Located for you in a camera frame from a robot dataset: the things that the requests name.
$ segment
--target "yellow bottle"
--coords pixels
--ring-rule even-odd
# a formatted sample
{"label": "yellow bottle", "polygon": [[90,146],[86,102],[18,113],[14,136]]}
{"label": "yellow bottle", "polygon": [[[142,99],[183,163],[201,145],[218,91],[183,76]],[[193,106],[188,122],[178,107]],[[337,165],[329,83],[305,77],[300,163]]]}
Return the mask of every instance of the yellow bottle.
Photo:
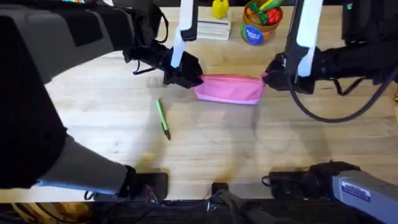
{"label": "yellow bottle", "polygon": [[217,19],[221,19],[226,15],[228,11],[229,3],[228,0],[214,0],[213,1],[213,15]]}

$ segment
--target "wooden tabletop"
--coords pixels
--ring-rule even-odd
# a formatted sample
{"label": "wooden tabletop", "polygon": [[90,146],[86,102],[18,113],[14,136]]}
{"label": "wooden tabletop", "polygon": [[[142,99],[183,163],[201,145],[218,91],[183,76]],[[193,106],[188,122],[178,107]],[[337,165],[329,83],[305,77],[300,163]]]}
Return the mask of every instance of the wooden tabletop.
{"label": "wooden tabletop", "polygon": [[[171,47],[179,12],[163,10],[170,20],[166,45]],[[246,44],[240,36],[243,9],[230,10],[233,25],[228,41],[196,40],[187,44],[187,51],[200,58],[206,73],[259,76],[284,50],[292,7],[283,7],[284,18],[274,40],[260,47]],[[210,8],[200,12],[210,13]],[[324,7],[319,48],[342,46],[340,35],[341,6]],[[303,114],[286,92],[267,88],[256,106],[198,101],[192,90],[164,88],[160,71],[134,76],[136,66],[136,62],[125,64],[116,52],[64,72],[47,89],[68,133],[78,142],[138,172],[168,172],[168,199],[207,198],[215,181],[229,182],[231,191],[242,197],[269,197],[261,177],[271,169],[308,167],[331,159],[356,164],[398,184],[395,86],[362,117],[324,124]],[[343,98],[332,83],[318,82],[314,95],[301,99],[314,113],[336,118],[358,110],[375,89],[364,82]],[[159,97],[171,141],[160,126],[155,105]],[[3,190],[0,202],[80,201],[83,193],[51,187]]]}

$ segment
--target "toy vegetable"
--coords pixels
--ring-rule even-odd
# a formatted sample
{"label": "toy vegetable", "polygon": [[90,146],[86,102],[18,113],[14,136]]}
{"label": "toy vegetable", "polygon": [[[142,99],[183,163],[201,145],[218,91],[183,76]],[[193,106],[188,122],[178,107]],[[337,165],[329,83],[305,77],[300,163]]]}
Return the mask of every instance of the toy vegetable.
{"label": "toy vegetable", "polygon": [[273,25],[280,21],[282,14],[278,9],[270,9],[266,12],[268,16],[267,25]]}
{"label": "toy vegetable", "polygon": [[229,3],[228,0],[214,0],[213,1],[213,15],[217,19],[221,19],[226,15],[228,11]]}

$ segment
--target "label sticker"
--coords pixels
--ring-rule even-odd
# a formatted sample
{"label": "label sticker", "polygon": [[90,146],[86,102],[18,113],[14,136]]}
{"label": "label sticker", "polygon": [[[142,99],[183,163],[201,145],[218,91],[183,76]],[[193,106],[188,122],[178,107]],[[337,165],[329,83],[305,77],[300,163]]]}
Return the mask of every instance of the label sticker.
{"label": "label sticker", "polygon": [[263,34],[253,26],[246,26],[246,39],[251,45],[260,45],[264,40]]}
{"label": "label sticker", "polygon": [[358,187],[357,185],[353,185],[347,182],[342,181],[341,182],[341,189],[349,193],[350,195],[354,195],[355,197],[358,197],[362,200],[365,200],[367,202],[371,201],[371,193],[368,190],[365,190],[361,187]]}

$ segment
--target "pink pouch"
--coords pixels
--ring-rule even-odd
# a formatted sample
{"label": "pink pouch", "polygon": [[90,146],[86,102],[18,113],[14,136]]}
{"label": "pink pouch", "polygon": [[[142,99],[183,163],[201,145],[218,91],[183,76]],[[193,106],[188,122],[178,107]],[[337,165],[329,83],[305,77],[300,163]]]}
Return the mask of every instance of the pink pouch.
{"label": "pink pouch", "polygon": [[265,89],[261,78],[249,76],[216,74],[201,79],[203,84],[194,89],[199,100],[255,105]]}

